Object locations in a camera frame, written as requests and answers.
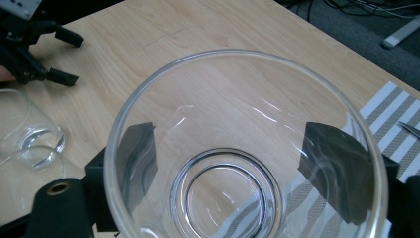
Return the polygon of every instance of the glass bowl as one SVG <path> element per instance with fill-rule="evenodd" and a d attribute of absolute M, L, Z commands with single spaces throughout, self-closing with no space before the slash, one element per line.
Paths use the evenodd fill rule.
<path fill-rule="evenodd" d="M 127 237 L 373 237 L 387 180 L 358 111 L 278 56 L 211 51 L 144 81 L 112 127 L 105 188 Z"/>

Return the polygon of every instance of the gray carpet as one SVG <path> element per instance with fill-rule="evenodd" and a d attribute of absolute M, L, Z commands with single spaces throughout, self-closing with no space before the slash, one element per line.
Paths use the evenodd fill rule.
<path fill-rule="evenodd" d="M 313 0 L 310 5 L 306 0 L 289 9 L 305 20 L 310 9 L 311 24 L 420 91 L 420 29 L 395 48 L 387 50 L 381 46 L 386 37 L 410 19 L 351 16 L 329 7 L 323 0 Z"/>

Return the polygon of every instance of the bowl rim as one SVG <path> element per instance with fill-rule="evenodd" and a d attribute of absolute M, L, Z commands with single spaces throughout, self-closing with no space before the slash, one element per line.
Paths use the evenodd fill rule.
<path fill-rule="evenodd" d="M 332 90 L 334 94 L 342 101 L 342 103 L 347 107 L 352 116 L 356 119 L 357 123 L 361 126 L 363 134 L 366 136 L 367 144 L 369 145 L 370 152 L 372 154 L 373 160 L 373 171 L 374 171 L 374 195 L 373 195 L 373 204 L 371 207 L 371 213 L 367 221 L 366 232 L 360 234 L 361 230 L 358 231 L 358 236 L 362 235 L 364 237 L 378 237 L 383 232 L 383 225 L 385 223 L 385 218 L 387 214 L 388 206 L 388 183 L 386 177 L 386 169 L 382 154 L 378 147 L 376 140 L 374 139 L 373 134 L 368 128 L 368 124 L 363 119 L 359 111 L 355 109 L 352 103 L 347 99 L 347 97 L 331 82 L 329 82 L 324 77 L 320 76 L 313 70 L 308 67 L 296 63 L 290 59 L 286 59 L 274 54 L 264 53 L 254 50 L 244 50 L 244 49 L 223 49 L 223 50 L 212 50 L 193 54 L 178 60 L 175 60 L 164 67 L 160 68 L 158 71 L 149 76 L 145 81 L 143 81 L 128 97 L 126 102 L 123 104 L 120 109 L 115 121 L 112 125 L 108 142 L 105 149 L 104 157 L 104 187 L 105 194 L 108 201 L 108 206 L 110 208 L 111 214 L 114 218 L 115 224 L 119 228 L 120 232 L 128 237 L 138 237 L 139 233 L 134 228 L 134 223 L 131 219 L 130 214 L 126 210 L 126 207 L 121 196 L 120 188 L 118 186 L 117 180 L 117 171 L 115 169 L 114 158 L 117 154 L 117 148 L 120 143 L 120 137 L 125 125 L 126 119 L 129 115 L 129 112 L 132 106 L 135 104 L 140 95 L 161 75 L 167 71 L 175 68 L 181 64 L 189 62 L 191 60 L 196 60 L 199 58 L 205 57 L 214 57 L 218 55 L 248 55 L 248 56 L 257 56 L 265 57 L 272 60 L 278 60 L 290 66 L 296 67 L 314 79 L 317 79 L 319 83 L 326 86 L 328 89 Z"/>

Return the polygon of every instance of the light wood tabletop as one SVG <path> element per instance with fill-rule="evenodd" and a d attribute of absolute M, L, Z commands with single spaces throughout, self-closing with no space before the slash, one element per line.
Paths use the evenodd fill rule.
<path fill-rule="evenodd" d="M 420 97 L 272 0 L 126 0 L 67 27 L 84 38 L 81 48 L 46 35 L 30 51 L 45 67 L 79 75 L 75 86 L 44 81 L 0 87 L 25 91 L 61 125 L 63 154 L 81 168 L 105 147 L 118 111 L 141 82 L 199 52 L 247 49 L 293 60 L 329 80 L 358 110 L 389 81 Z"/>

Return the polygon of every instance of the clear glass bowl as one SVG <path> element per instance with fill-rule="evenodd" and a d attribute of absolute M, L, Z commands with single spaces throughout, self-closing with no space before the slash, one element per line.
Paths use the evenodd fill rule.
<path fill-rule="evenodd" d="M 387 207 L 382 156 L 343 94 L 244 50 L 143 82 L 112 127 L 105 188 L 127 237 L 373 237 Z"/>

